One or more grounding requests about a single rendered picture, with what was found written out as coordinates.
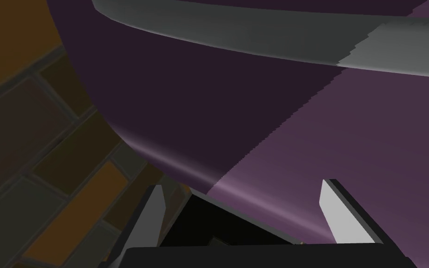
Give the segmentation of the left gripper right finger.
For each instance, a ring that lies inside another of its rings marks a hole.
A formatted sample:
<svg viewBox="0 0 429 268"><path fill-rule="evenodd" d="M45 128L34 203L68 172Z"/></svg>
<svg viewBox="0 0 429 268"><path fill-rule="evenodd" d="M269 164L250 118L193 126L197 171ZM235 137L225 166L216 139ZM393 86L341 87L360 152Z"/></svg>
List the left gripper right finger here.
<svg viewBox="0 0 429 268"><path fill-rule="evenodd" d="M319 205L336 243L384 243L384 232L338 180L322 181Z"/></svg>

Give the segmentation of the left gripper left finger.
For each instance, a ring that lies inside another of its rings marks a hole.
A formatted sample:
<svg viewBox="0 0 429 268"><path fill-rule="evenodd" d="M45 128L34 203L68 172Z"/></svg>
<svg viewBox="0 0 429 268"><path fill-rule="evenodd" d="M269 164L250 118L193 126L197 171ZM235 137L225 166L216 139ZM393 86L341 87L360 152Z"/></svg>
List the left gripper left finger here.
<svg viewBox="0 0 429 268"><path fill-rule="evenodd" d="M130 248L156 247L165 210L162 186L150 185L102 265L120 266Z"/></svg>

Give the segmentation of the purple rounded cabinet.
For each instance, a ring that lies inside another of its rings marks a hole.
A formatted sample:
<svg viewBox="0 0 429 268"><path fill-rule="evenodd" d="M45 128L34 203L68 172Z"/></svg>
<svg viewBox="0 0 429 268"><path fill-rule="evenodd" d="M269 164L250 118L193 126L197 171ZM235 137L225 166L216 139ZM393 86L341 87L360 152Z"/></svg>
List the purple rounded cabinet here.
<svg viewBox="0 0 429 268"><path fill-rule="evenodd" d="M429 0L177 0L429 18ZM167 175L286 240L334 243L334 179L429 268L429 77L247 54L133 28L92 0L47 0L111 128Z"/></svg>

